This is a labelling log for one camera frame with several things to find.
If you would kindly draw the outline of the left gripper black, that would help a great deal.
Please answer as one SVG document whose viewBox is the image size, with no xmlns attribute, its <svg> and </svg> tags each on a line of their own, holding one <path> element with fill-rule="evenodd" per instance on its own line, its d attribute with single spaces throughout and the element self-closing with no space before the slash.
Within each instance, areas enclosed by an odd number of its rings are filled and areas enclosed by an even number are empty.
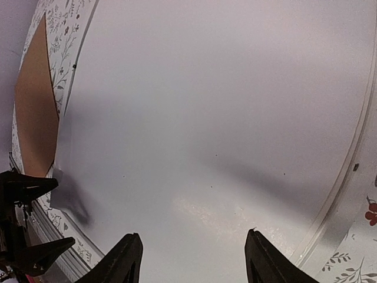
<svg viewBox="0 0 377 283">
<path fill-rule="evenodd" d="M 1 173 L 1 270 L 16 277 L 37 277 L 75 244 L 73 237 L 31 246 L 26 204 L 58 187 L 55 178 L 16 171 Z"/>
</svg>

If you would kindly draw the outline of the brown cardboard backing board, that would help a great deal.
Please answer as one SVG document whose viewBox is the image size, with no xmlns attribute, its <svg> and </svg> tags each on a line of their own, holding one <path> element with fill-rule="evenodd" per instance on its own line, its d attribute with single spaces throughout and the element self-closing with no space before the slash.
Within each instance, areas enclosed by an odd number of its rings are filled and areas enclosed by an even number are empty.
<svg viewBox="0 0 377 283">
<path fill-rule="evenodd" d="M 49 69 L 45 15 L 35 30 L 18 74 L 15 115 L 24 173 L 45 177 L 55 159 L 59 125 Z"/>
</svg>

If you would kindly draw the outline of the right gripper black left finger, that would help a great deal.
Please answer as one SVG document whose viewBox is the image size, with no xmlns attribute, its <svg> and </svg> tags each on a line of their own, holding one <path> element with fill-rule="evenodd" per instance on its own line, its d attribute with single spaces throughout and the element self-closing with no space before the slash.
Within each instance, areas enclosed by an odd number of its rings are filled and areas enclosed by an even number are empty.
<svg viewBox="0 0 377 283">
<path fill-rule="evenodd" d="M 139 234 L 126 234 L 90 272 L 82 283 L 139 282 L 143 243 Z"/>
</svg>

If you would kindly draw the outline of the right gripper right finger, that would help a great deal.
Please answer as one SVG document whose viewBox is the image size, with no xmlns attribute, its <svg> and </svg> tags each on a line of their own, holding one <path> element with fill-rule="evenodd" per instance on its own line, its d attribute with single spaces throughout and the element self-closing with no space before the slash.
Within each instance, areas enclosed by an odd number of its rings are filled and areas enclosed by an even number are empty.
<svg viewBox="0 0 377 283">
<path fill-rule="evenodd" d="M 293 265 L 259 231 L 248 231 L 244 252 L 249 282 L 317 283 L 317 280 Z"/>
</svg>

